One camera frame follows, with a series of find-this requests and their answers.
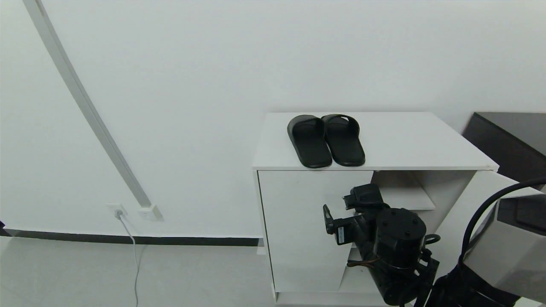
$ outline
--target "white floor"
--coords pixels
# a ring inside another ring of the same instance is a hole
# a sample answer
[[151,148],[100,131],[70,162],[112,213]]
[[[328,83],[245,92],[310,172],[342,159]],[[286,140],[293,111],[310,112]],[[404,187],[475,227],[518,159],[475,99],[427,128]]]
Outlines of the white floor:
[[[0,237],[1,307],[134,307],[132,245]],[[256,247],[137,246],[139,307],[273,307]]]

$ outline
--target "black cable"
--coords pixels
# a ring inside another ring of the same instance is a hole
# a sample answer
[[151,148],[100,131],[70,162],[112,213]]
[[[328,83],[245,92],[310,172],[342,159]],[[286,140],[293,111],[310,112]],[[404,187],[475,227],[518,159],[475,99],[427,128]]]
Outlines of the black cable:
[[425,236],[425,246],[429,244],[434,244],[440,241],[440,239],[442,239],[442,237],[438,234],[427,234]]
[[473,238],[472,240],[470,240],[468,246],[466,247],[466,250],[471,250],[474,248],[474,246],[479,242],[479,240],[482,238],[482,236],[485,234],[485,231],[489,228],[489,226],[491,226],[491,224],[493,223],[494,221],[494,216],[491,215],[491,213],[493,212],[490,212],[490,216],[488,217],[487,221],[485,222],[485,225],[482,229],[482,231],[480,231],[479,233],[477,233]]
[[491,195],[488,199],[486,199],[483,202],[483,204],[478,208],[478,210],[476,210],[476,212],[470,219],[468,226],[466,226],[465,235],[462,239],[462,248],[461,248],[461,255],[459,256],[459,263],[462,263],[462,260],[468,250],[468,244],[470,243],[470,237],[472,236],[472,231],[474,230],[480,217],[485,213],[485,211],[487,210],[487,208],[489,208],[489,206],[491,206],[494,202],[496,202],[497,200],[499,200],[501,197],[505,196],[506,194],[520,190],[522,188],[538,186],[538,185],[546,185],[546,177],[532,179],[532,180],[517,183],[515,185],[511,185],[509,187],[505,187],[504,189],[496,192],[495,194]]

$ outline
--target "wall outlet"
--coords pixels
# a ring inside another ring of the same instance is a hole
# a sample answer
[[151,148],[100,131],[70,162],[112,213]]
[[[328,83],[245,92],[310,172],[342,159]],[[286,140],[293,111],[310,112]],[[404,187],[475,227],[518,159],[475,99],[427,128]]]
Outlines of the wall outlet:
[[149,208],[142,208],[138,210],[138,214],[146,221],[164,221],[159,208],[156,205],[152,205]]
[[123,215],[127,216],[127,211],[125,211],[125,208],[120,203],[107,203],[106,207],[112,213],[112,216],[116,214],[116,210],[121,210],[123,212]]

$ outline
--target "black baseboard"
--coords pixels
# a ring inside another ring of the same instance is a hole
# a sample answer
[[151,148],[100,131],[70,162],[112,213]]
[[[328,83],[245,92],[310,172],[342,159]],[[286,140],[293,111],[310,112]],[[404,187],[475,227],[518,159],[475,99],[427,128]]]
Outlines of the black baseboard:
[[[124,235],[100,235],[100,234],[74,234],[40,231],[21,231],[17,229],[0,229],[0,236],[35,238],[46,240],[132,244],[129,236]],[[194,238],[194,237],[134,237],[137,244],[145,245],[212,245],[212,246],[258,246],[256,238]]]

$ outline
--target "black slipper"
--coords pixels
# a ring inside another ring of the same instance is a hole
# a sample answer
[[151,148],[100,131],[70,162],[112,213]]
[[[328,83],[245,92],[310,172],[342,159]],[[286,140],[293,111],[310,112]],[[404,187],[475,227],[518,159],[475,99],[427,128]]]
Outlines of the black slipper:
[[301,164],[309,168],[332,164],[332,156],[324,140],[324,122],[313,115],[299,115],[288,123],[288,135]]
[[366,157],[358,139],[360,133],[358,122],[342,114],[330,114],[321,119],[326,126],[326,142],[330,146],[334,161],[342,166],[364,164]]

